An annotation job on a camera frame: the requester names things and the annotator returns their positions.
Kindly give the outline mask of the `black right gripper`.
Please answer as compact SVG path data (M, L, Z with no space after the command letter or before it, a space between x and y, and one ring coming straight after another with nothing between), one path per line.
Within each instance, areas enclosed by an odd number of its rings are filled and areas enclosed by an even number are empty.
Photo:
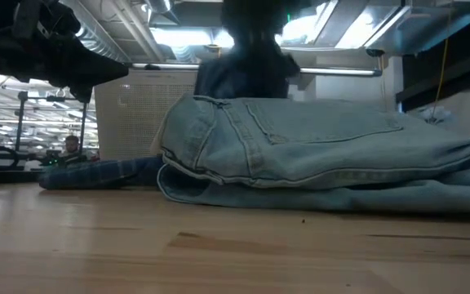
M288 15L301 9L301 0L223 0L221 24L241 46L254 40L274 39L288 22Z

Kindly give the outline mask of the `person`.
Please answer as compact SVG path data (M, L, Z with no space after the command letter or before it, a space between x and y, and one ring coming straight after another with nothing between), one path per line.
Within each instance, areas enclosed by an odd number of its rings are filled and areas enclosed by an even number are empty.
M64 152L60 154L61 158L82 155L83 151L80 149L79 138L74 135L67 136L64 140Z

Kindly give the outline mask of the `white perforated laundry basket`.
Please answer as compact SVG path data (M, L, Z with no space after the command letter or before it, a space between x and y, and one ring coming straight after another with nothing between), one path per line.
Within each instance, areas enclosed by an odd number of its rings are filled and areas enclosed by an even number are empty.
M374 134L398 136L420 122L368 109L366 127L341 127L359 110L343 101L214 99L179 88L164 71L134 71L95 90L100 157L131 160L157 149L167 167L223 185L250 178L301 176L328 160L339 143Z

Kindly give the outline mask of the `black rack frame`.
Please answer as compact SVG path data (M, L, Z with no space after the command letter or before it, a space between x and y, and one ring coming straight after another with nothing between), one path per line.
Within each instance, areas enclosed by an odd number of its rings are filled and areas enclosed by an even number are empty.
M21 133L22 133L22 126L23 126L23 121L24 121L24 104L27 100L38 100L38 97L30 97L29 93L27 91L20 91L17 95L18 100L20 101L20 107L18 110L18 127L16 131L16 142L15 142L15 151L20 150L20 139L21 139ZM45 100L47 102L63 102L65 100L75 100L75 98L66 98L63 96L46 96ZM82 147L84 143L84 135L85 135L85 129L86 129L86 117L87 117L87 110L88 110L88 102L83 102L83 107L82 107L82 121L81 121L81 132L79 136L79 152L82 152Z

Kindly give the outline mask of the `grey horizontal pipe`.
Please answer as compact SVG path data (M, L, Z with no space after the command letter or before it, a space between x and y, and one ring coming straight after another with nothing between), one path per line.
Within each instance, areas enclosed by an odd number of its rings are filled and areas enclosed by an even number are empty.
M132 63L133 69L145 69L146 67L158 68L162 70L198 70L198 64L172 64L172 63ZM380 69L348 69L348 68L313 68L301 67L302 74L311 75L334 75L334 76L358 76L358 77L378 77L383 71Z

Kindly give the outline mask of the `light blue denim jeans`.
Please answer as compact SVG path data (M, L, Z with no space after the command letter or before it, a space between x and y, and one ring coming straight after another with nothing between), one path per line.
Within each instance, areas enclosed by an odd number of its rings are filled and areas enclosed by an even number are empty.
M470 137L350 101L186 96L159 149L157 183L176 202L470 213Z

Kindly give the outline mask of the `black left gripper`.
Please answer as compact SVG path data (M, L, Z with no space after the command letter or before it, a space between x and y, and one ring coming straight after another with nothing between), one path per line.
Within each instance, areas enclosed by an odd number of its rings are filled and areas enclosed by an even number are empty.
M122 62L77 39L81 24L60 0L0 0L0 74L67 87L81 102L92 88L129 74Z

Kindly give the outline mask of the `blue plaid flannel shirt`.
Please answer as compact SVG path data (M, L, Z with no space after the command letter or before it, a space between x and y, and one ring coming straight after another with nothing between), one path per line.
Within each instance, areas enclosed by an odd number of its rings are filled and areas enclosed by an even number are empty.
M286 98L289 78L300 67L272 40L237 41L231 51L199 66L193 94L216 99L242 97ZM131 160L73 163L46 171L38 180L48 190L120 189L126 186L157 186L162 156Z

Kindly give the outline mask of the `silver ceiling air duct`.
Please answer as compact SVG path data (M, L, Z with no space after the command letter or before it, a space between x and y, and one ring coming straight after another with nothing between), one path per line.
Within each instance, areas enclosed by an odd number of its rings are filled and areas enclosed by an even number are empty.
M60 0L60 2L70 7L81 23L76 36L85 48L116 61L131 62L124 50L110 37L80 0Z

